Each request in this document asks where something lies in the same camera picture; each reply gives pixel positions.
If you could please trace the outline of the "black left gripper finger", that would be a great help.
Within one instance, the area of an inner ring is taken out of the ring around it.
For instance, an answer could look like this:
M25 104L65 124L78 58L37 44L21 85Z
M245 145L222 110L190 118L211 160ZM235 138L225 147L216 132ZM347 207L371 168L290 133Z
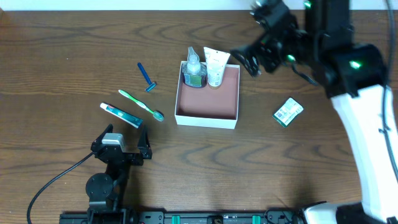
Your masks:
M105 130L92 142L92 146L99 146L102 143L102 139L105 134L113 132L113 125L109 124Z
M152 159L152 149L149 143L149 137L146 126L144 126L142 129L141 136L137 143L137 148L139 149L143 159Z

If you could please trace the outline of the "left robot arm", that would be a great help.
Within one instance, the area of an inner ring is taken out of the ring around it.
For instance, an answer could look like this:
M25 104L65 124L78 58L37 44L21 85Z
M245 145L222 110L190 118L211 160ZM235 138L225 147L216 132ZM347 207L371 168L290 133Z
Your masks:
M124 137L113 133L112 124L91 144L94 157L106 164L106 171L92 175L86 183L88 224L139 223L137 212L123 207L123 197L130 168L142 166L146 159L152 158L146 127L141 131L137 148L139 152L126 152Z

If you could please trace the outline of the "white lotion tube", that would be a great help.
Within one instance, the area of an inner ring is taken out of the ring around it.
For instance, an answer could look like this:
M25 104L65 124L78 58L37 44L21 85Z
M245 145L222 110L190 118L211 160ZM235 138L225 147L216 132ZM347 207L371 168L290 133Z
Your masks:
M211 88L217 89L222 84L224 70L231 54L209 47L204 47L203 50L206 59L207 83Z

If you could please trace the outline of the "clear soap pump bottle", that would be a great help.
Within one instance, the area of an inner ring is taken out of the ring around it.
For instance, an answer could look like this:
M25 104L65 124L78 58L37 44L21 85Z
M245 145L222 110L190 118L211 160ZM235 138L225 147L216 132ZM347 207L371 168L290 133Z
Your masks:
M206 86L206 66L200 62L198 54L193 47L188 47L187 61L182 65L184 84L193 88Z

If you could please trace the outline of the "green white soap packet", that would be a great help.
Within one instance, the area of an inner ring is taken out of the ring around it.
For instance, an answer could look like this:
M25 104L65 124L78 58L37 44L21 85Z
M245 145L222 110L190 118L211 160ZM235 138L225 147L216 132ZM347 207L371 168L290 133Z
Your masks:
M272 115L272 117L284 128L286 128L301 112L303 106L293 98L286 102Z

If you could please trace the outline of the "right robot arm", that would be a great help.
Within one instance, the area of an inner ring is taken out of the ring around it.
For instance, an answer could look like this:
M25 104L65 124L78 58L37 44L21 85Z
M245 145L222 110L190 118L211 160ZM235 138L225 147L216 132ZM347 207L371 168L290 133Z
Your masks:
M264 33L231 55L253 77L278 66L306 65L338 113L358 169L360 202L316 203L295 223L396 223L397 128L389 86L392 59L372 44L355 44L348 0L304 2L305 27L282 0L257 1L251 15Z

